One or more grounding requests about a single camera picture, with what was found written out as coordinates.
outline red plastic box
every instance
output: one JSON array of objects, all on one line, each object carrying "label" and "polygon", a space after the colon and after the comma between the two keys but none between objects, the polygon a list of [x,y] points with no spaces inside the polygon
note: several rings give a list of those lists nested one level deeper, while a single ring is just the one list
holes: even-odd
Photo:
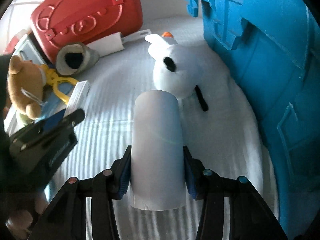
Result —
[{"label": "red plastic box", "polygon": [[140,0],[44,0],[32,13],[32,31],[52,63],[64,45],[123,36],[142,26]]}]

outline brown teddy bear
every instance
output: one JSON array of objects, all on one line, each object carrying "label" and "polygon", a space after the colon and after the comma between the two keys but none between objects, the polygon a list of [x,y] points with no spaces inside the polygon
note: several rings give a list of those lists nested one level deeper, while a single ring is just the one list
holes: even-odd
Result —
[{"label": "brown teddy bear", "polygon": [[46,77],[44,71],[32,63],[21,60],[19,56],[12,56],[9,63],[8,91],[12,105],[20,114],[30,119],[41,116],[41,102],[43,99]]}]

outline plush toy eye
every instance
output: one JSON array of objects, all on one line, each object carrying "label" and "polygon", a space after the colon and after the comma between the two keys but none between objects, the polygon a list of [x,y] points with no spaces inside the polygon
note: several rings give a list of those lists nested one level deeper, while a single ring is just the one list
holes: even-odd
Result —
[{"label": "plush toy eye", "polygon": [[170,57],[165,57],[163,59],[163,63],[166,65],[167,69],[170,70],[171,72],[175,72],[177,69],[177,66],[173,62],[172,58]]}]

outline blue plastic bin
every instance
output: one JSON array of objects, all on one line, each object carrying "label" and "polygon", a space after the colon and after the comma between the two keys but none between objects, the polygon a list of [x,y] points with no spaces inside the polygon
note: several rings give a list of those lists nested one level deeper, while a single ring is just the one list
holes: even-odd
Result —
[{"label": "blue plastic bin", "polygon": [[[198,1],[188,1],[198,16]],[[320,208],[320,29],[302,0],[201,0],[204,38],[249,100],[274,165],[280,224]]]}]

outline white wall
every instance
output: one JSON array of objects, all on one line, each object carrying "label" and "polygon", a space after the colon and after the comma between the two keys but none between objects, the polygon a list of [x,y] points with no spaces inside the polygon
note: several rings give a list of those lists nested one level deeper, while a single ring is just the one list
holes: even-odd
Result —
[{"label": "white wall", "polygon": [[[14,0],[0,20],[0,53],[11,38],[29,26],[30,15],[43,0]],[[188,15],[184,0],[141,0],[144,21]]]}]

